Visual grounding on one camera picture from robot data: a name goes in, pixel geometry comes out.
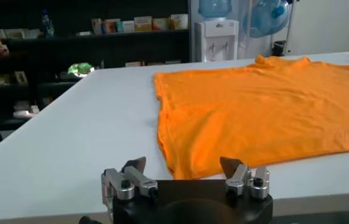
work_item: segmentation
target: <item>metal bracket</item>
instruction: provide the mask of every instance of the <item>metal bracket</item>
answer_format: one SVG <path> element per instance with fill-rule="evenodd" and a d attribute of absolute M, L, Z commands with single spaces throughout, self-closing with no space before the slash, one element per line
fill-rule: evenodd
<path fill-rule="evenodd" d="M 269 171 L 265 166 L 257 168 L 255 176 L 250 180 L 250 195 L 253 198 L 265 199 L 269 194 Z"/>
<path fill-rule="evenodd" d="M 235 195 L 241 196 L 243 189 L 247 185 L 248 180 L 252 176 L 252 171 L 244 164 L 238 165 L 234 175 L 225 181 L 225 191 L 229 193 L 233 191 Z"/>
<path fill-rule="evenodd" d="M 130 180 L 139 188 L 139 193 L 143 196 L 156 198 L 158 196 L 158 182 L 144 176 L 133 166 L 124 169 L 124 178 Z"/>

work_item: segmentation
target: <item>orange t-shirt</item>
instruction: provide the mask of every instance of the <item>orange t-shirt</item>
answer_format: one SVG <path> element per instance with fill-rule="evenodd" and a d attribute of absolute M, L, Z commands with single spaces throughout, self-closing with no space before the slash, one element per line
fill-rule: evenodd
<path fill-rule="evenodd" d="M 349 152 L 349 66 L 258 57 L 244 68 L 155 74 L 158 143 L 175 179 Z"/>

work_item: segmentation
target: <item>black shelf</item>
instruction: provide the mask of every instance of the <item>black shelf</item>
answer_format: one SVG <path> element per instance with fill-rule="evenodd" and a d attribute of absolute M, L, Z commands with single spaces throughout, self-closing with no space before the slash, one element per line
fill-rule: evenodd
<path fill-rule="evenodd" d="M 153 30 L 147 32 L 129 32 L 129 33 L 108 33 L 102 35 L 87 35 L 87 36 L 71 36 L 71 37 L 54 37 L 51 39 L 38 38 L 38 39 L 5 39 L 6 43 L 56 43 L 63 41 L 75 41 L 75 40 L 99 40 L 106 38 L 120 38 L 120 37 L 137 37 L 137 36 L 148 36 L 148 35 L 175 35 L 188 33 L 189 29 L 180 30 Z"/>
<path fill-rule="evenodd" d="M 38 93 L 40 96 L 50 93 L 63 93 L 66 90 L 74 86 L 75 82 L 54 82 L 54 83 L 42 83 L 38 85 Z"/>
<path fill-rule="evenodd" d="M 25 124 L 27 120 L 22 119 L 0 119 L 0 130 L 16 130 Z"/>

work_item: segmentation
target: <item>white table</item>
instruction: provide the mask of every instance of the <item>white table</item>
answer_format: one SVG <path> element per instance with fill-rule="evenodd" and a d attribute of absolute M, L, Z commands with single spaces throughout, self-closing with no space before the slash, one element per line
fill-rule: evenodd
<path fill-rule="evenodd" d="M 309 57 L 349 65 L 349 52 Z M 76 224 L 81 214 L 104 217 L 100 174 L 120 169 L 128 159 L 146 156 L 148 177 L 171 179 L 156 142 L 159 104 L 153 74 L 251 63 L 105 69 L 89 75 L 0 143 L 0 222 Z M 349 209 L 349 153 L 269 170 L 276 215 Z M 298 200 L 292 204 L 292 198 Z"/>

